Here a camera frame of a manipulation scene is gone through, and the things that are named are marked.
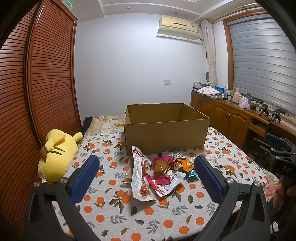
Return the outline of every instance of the bed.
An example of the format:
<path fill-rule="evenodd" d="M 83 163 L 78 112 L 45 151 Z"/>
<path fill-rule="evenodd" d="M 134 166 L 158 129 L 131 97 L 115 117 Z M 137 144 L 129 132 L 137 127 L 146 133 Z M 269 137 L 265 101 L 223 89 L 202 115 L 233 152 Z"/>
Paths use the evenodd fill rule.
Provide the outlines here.
<path fill-rule="evenodd" d="M 121 182 L 128 162 L 123 129 L 118 128 L 118 123 L 123 123 L 123 116 L 98 118 L 104 122 L 102 131 L 83 140 L 65 176 L 69 177 L 90 154 L 99 157 L 99 171 L 82 202 L 76 204 L 99 239 L 172 241 L 200 232 L 218 207 L 217 203 L 211 201 L 201 181 L 189 183 L 182 180 L 170 196 L 163 198 L 152 191 L 156 201 L 140 202 L 134 199 L 130 185 Z M 258 180 L 265 186 L 267 201 L 274 195 L 277 178 L 262 170 L 214 128 L 209 127 L 204 147 L 182 152 L 191 158 L 214 155 L 224 166 L 222 172 L 225 177 L 231 176 L 237 182 L 246 184 Z M 58 204 L 53 202 L 53 205 L 64 232 L 72 235 Z M 240 205 L 241 202 L 237 202 L 234 212 L 239 210 Z"/>

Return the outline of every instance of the gray roller blind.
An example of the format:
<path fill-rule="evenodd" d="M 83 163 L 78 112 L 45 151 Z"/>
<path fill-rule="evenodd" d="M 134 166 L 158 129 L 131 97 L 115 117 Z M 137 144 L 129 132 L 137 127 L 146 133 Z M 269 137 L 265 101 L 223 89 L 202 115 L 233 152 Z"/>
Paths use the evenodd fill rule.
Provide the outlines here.
<path fill-rule="evenodd" d="M 296 113 L 296 52 L 269 14 L 228 23 L 234 87 Z"/>

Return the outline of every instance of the silver screw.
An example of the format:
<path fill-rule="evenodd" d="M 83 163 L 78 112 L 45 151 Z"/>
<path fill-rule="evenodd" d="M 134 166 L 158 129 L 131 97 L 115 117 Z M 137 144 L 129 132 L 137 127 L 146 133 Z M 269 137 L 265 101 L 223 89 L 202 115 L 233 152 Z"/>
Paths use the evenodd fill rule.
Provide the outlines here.
<path fill-rule="evenodd" d="M 229 184 L 234 183 L 234 179 L 231 178 L 231 177 L 227 178 L 226 181 L 227 181 Z"/>
<path fill-rule="evenodd" d="M 260 187 L 260 186 L 261 186 L 261 183 L 260 183 L 259 181 L 254 181 L 254 185 L 255 185 L 256 187 Z"/>
<path fill-rule="evenodd" d="M 40 186 L 40 182 L 34 182 L 33 186 L 34 186 L 35 188 L 39 187 L 39 186 Z"/>
<path fill-rule="evenodd" d="M 63 177 L 63 178 L 61 178 L 61 179 L 59 180 L 59 182 L 60 182 L 61 184 L 65 184 L 65 183 L 68 182 L 68 178 Z"/>

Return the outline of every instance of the white wall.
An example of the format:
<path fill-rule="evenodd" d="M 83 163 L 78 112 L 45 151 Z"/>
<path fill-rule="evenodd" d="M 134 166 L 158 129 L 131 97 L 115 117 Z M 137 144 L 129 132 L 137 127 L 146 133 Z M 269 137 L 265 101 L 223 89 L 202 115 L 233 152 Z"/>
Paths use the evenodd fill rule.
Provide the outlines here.
<path fill-rule="evenodd" d="M 190 104 L 193 82 L 206 82 L 205 49 L 200 42 L 157 38 L 160 17 L 118 14 L 77 25 L 74 73 L 81 119 L 122 115 L 127 104 Z"/>
<path fill-rule="evenodd" d="M 228 54 L 223 21 L 213 24 L 216 47 L 216 67 L 219 87 L 228 86 Z"/>

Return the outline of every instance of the pink bottle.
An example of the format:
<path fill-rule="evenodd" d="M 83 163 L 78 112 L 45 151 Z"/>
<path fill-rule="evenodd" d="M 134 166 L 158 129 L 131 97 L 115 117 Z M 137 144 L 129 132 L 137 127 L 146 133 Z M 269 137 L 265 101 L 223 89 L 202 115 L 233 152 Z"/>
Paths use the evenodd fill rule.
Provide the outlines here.
<path fill-rule="evenodd" d="M 239 102 L 239 96 L 240 96 L 240 89 L 235 88 L 235 93 L 233 94 L 233 102 L 238 103 Z"/>

